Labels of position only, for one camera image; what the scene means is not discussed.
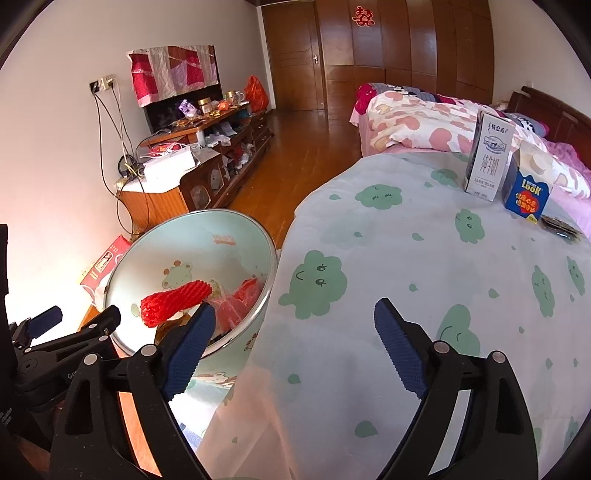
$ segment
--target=red and white cloth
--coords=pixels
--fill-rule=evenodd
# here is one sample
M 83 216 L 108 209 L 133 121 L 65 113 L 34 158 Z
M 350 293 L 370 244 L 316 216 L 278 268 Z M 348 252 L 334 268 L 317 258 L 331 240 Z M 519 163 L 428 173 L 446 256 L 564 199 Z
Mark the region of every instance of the red and white cloth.
M 127 56 L 140 107 L 219 83 L 211 45 L 142 48 Z

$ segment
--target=milk carton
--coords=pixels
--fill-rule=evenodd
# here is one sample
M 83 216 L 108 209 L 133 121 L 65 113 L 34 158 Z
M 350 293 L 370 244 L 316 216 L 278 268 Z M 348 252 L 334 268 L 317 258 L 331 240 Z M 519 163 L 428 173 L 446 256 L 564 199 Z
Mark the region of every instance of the milk carton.
M 515 127 L 509 121 L 480 110 L 464 190 L 492 202 L 509 159 Z
M 552 191 L 552 168 L 551 155 L 523 142 L 511 159 L 503 184 L 505 208 L 538 223 Z

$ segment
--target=wooden headboard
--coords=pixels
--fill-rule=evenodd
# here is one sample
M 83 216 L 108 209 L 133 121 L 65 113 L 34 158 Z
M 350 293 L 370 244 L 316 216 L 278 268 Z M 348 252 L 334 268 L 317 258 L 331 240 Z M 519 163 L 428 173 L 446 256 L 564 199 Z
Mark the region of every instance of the wooden headboard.
M 520 92 L 513 92 L 508 111 L 548 125 L 550 132 L 546 138 L 551 142 L 570 143 L 581 161 L 591 168 L 591 119 L 588 116 L 547 93 L 526 86 Z

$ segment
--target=white milk carton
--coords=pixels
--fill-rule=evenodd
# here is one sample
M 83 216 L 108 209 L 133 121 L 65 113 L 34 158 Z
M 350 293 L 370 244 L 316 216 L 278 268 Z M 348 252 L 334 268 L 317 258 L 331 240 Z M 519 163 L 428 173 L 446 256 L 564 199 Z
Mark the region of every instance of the white milk carton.
M 509 121 L 480 110 L 464 190 L 492 202 L 501 185 L 515 127 Z

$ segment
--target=wooden dresser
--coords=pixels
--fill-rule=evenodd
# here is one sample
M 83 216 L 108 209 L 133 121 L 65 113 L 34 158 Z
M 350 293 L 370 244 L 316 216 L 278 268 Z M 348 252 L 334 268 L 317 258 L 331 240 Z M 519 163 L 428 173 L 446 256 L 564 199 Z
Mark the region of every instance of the wooden dresser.
M 197 128 L 179 129 L 167 135 L 152 137 L 142 143 L 143 147 L 165 141 L 197 143 L 197 132 L 215 123 L 231 119 L 240 123 L 237 135 L 231 137 L 229 147 L 218 145 L 218 155 L 187 171 L 179 185 L 164 193 L 121 191 L 121 202 L 127 208 L 134 223 L 134 229 L 144 232 L 166 220 L 184 213 L 208 208 L 224 208 L 235 197 L 239 188 L 256 169 L 256 165 L 269 147 L 272 133 L 267 124 L 267 114 L 257 113 L 247 118 L 236 119 L 239 109 L 224 113 L 208 120 Z M 254 156 L 234 176 L 224 168 L 222 154 L 228 153 L 240 143 L 254 145 Z

